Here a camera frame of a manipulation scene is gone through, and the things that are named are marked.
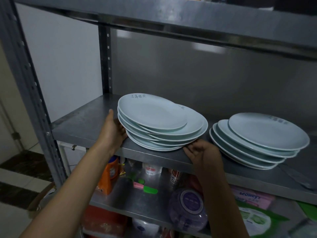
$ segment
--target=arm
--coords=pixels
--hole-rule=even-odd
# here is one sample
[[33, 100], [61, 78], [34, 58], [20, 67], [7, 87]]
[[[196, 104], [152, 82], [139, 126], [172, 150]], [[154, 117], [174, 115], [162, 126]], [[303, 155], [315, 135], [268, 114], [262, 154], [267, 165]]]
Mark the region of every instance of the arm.
[[73, 237], [105, 166], [126, 137], [125, 129], [113, 120], [110, 110], [97, 142], [20, 237]]
[[191, 159], [197, 178], [203, 188], [212, 237], [249, 237], [227, 183], [219, 149], [204, 140], [184, 148]]

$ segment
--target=orange bottle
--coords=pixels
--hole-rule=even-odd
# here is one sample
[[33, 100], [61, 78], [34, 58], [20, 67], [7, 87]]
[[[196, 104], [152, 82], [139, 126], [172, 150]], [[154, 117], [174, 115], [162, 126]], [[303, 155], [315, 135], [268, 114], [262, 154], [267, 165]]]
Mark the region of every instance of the orange bottle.
[[118, 175], [118, 156], [112, 156], [101, 175], [97, 188], [106, 195], [112, 191], [111, 180]]

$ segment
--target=stack of plates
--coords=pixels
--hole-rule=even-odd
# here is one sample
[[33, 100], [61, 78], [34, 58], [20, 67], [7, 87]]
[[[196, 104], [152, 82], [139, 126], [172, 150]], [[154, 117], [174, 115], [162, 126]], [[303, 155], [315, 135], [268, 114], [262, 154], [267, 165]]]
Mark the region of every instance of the stack of plates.
[[232, 160], [263, 170], [295, 157], [309, 144], [309, 136], [295, 124], [257, 113], [220, 120], [210, 129], [210, 136]]
[[208, 128], [204, 116], [191, 108], [150, 94], [121, 97], [118, 118], [133, 142], [155, 151], [179, 149]]

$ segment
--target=green package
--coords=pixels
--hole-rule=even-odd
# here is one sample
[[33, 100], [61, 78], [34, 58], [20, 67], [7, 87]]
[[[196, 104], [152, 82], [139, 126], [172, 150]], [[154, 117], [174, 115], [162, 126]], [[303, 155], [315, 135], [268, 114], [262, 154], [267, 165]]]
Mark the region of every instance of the green package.
[[275, 214], [269, 210], [264, 210], [238, 200], [236, 200], [236, 203], [240, 209], [240, 213], [250, 237], [271, 237], [279, 222], [289, 220], [288, 218]]

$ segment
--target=forearm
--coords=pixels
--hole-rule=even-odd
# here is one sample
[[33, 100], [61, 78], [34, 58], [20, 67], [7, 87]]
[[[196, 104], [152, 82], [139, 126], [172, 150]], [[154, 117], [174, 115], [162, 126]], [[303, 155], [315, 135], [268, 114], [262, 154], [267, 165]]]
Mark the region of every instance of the forearm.
[[214, 168], [206, 176], [203, 185], [204, 204], [208, 214], [212, 236], [249, 237], [222, 168]]
[[21, 237], [73, 237], [110, 156], [96, 143]]

